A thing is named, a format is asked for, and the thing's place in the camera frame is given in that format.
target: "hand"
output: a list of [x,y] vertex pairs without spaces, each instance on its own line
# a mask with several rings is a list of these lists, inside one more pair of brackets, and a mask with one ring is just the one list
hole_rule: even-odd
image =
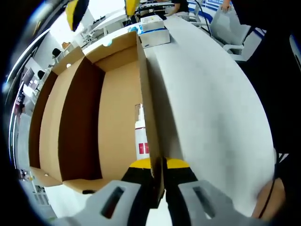
[[[255,209],[253,211],[252,217],[258,218],[266,201],[268,198],[268,195],[270,193],[271,187],[272,187],[272,181],[268,182],[262,190],[259,192],[257,197],[257,203],[255,206]],[[282,180],[280,178],[277,178],[275,180],[275,184],[268,202],[268,205],[264,211],[264,214],[262,216],[262,220],[270,221],[272,220],[278,211],[281,209],[283,204],[285,203],[286,197],[285,197],[285,188],[282,183]]]
[[222,11],[224,13],[228,12],[228,10],[231,8],[230,1],[225,0],[221,5]]

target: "red label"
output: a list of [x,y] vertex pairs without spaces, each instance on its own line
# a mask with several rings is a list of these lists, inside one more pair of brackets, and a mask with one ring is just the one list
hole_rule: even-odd
[[139,154],[144,154],[144,145],[143,145],[143,143],[139,144]]
[[145,145],[145,153],[149,154],[150,153],[149,152],[149,145],[147,143],[144,143],[144,145]]

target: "white bottle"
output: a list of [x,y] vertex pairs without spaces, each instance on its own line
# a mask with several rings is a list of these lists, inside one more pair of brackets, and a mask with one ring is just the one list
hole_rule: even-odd
[[139,106],[138,121],[135,123],[136,156],[137,160],[150,157],[147,144],[143,105]]

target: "white wall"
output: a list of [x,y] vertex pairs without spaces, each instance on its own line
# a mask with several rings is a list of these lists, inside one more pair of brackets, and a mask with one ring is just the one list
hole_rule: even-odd
[[38,71],[43,70],[43,68],[37,63],[32,57],[25,64],[27,69],[31,68],[34,72],[34,75],[38,78]]
[[33,58],[43,70],[47,69],[48,65],[54,63],[52,59],[52,51],[54,48],[62,50],[62,46],[56,41],[53,35],[48,33]]
[[61,45],[63,42],[72,42],[74,40],[74,37],[83,29],[84,26],[82,23],[80,23],[75,32],[71,31],[68,25],[67,15],[65,12],[63,12],[50,27],[50,33]]
[[88,9],[95,20],[125,6],[124,0],[90,0]]
[[82,20],[81,24],[84,28],[87,28],[88,26],[92,25],[94,22],[94,17],[89,9],[86,10]]

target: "cardboard box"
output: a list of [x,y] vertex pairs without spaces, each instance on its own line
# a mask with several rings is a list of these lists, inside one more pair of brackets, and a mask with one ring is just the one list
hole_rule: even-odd
[[[87,56],[74,49],[52,70],[32,115],[30,166],[44,186],[86,194],[136,161],[135,105],[143,103],[150,161],[163,181],[147,59],[136,32]],[[164,190],[160,184],[159,195]]]

